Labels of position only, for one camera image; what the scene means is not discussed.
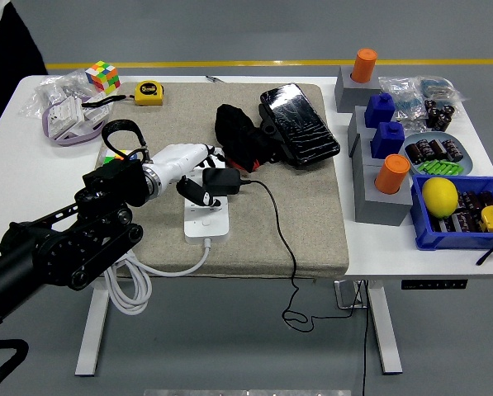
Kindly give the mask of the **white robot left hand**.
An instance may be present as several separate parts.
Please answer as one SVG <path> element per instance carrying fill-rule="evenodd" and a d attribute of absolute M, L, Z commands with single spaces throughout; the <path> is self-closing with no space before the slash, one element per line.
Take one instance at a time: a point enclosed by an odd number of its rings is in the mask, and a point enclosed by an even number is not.
<path fill-rule="evenodd" d="M 149 198 L 161 196 L 169 184 L 175 183 L 177 192 L 193 204 L 201 207 L 219 207 L 217 200 L 203 186 L 187 177 L 195 167 L 215 152 L 206 144 L 170 144 L 155 154 L 150 163 L 144 165 L 149 188 Z"/>

